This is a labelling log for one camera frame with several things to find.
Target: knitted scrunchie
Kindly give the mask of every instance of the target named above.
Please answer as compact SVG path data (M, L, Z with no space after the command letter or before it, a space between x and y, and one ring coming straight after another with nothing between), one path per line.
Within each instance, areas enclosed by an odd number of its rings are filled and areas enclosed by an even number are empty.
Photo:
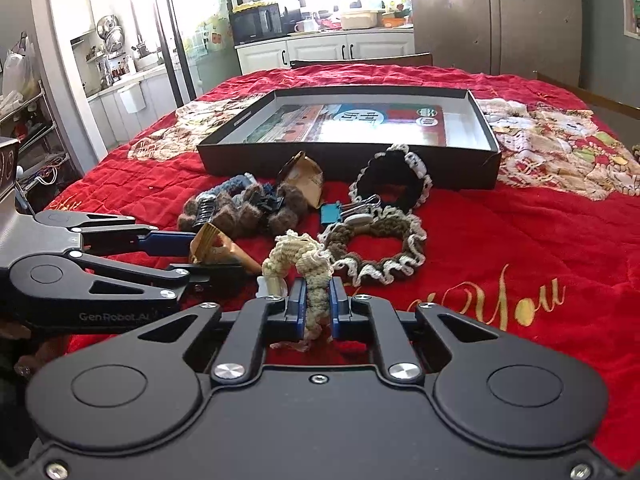
M329 254L308 234L287 231L262 263L265 278L284 278L292 265L306 279L305 341L318 339L329 321L327 287L332 276Z
M302 192L291 184L278 186L275 196L282 198L283 203L278 211L270 214L254 205L255 199L261 199L267 195L265 186L257 182L249 184L236 196L232 196L226 190L213 194L216 195L216 212L211 222L233 240L255 235L262 224L272 235L283 235L287 230L298 225L308 209ZM193 230L195 210L198 208L198 199L202 195L191 198L184 205L183 212L178 217L180 231Z
M375 194L377 184L405 184L405 193L394 203L383 203L409 213L424 204L429 197L433 182L422 159L409 151L406 144L393 144L386 152L376 153L366 168L362 168L356 181L349 186L349 197L354 202L362 202Z
M318 239L331 254L334 270L346 269L353 286L360 286L366 277L383 285L393 283L397 275L411 276L426 260L424 243L427 233L420 219L412 214L385 207L368 226L367 233L375 237L396 237L402 240L402 252L379 262L364 260L357 253L347 253L347 244L358 228L343 223L331 224Z

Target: white kitchen cabinet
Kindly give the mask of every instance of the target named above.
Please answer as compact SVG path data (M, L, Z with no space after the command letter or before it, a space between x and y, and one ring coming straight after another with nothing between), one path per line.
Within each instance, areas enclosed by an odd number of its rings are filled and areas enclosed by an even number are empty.
M408 56L415 54L414 35L407 32L347 34L350 59Z
M122 122L122 117L120 116L120 110L118 110L118 104L116 103L114 92L105 94L101 96L100 99L102 100L102 106L104 107L104 112L107 115L109 124L111 125L113 136L118 142L129 142L129 134Z
M118 145L118 141L113 135L113 130L111 129L111 125L109 124L107 114L105 113L104 107L102 106L102 99L99 97L92 99L89 102L89 107L91 108L91 112L94 115L95 124L98 126L98 131L100 131L102 141L107 147L107 150L111 151Z
M66 33L72 40L94 29L90 0L65 0Z
M153 103L157 115L156 120L175 110L174 92L171 90L171 83L169 83L166 72L145 79L141 84L145 101L146 96L149 95L149 100Z
M346 34L287 40L287 49L289 59L301 61L349 59Z
M243 74L272 68L289 68L287 40L243 46L238 48L238 59Z
M116 104L118 106L118 111L120 112L120 117L122 118L122 123L127 131L127 141L133 139L137 134L142 131L142 127L140 127L140 121L138 120L138 114L130 114L127 112L127 109L124 107L124 103L122 102L122 97L116 90L112 92L111 95L115 97Z
M145 107L136 114L140 123L140 131L142 131L155 123L159 117L149 88L144 84L144 81L139 81L138 84L140 85L142 98L145 100Z

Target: bed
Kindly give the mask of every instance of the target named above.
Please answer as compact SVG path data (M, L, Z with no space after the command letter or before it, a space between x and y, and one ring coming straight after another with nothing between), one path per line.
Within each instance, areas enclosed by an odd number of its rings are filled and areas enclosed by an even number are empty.
M364 285L359 292L387 298L399 310L435 301L587 362L610 394L596 446L625 468L640 460L640 166L632 155L570 92L510 75L312 66L234 78L199 101L222 102L218 108L224 113L273 89L335 84L469 88L483 100L503 149L495 190L434 189L416 211L428 241L427 263L414 277ZM110 153L50 208L133 215L175 229L184 202L224 180L206 174L195 151L204 133L173 128L175 122L175 114L165 116ZM327 182L324 197L345 202L347 191L346 183ZM318 215L298 229L314 236L318 230ZM261 262L273 240L239 244ZM394 253L396 244L369 244L360 237L350 247L377 259ZM141 253L118 259L156 267L170 261ZM239 308L254 293L248 287L225 308ZM73 336L68 351L102 338ZM284 348L268 354L269 362L288 364L362 358L358 345L337 342L309 352Z

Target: floral pattern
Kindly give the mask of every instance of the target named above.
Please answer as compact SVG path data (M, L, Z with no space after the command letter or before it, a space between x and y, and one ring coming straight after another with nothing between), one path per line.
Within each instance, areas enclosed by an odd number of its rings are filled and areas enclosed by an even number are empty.
M163 162L182 153L195 152L198 144L264 94L192 101L175 111L174 126L162 128L133 143L127 158Z
M640 164L591 120L591 110L532 109L504 99L479 101L502 147L498 180L550 187L603 200L617 191L640 195Z

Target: mug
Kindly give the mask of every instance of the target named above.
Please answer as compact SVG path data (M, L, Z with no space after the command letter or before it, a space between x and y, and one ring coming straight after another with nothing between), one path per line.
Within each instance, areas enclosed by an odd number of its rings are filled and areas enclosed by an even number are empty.
M295 30L296 32L313 32L315 30L318 30L318 24L313 18L307 18L306 20L297 22L293 30Z

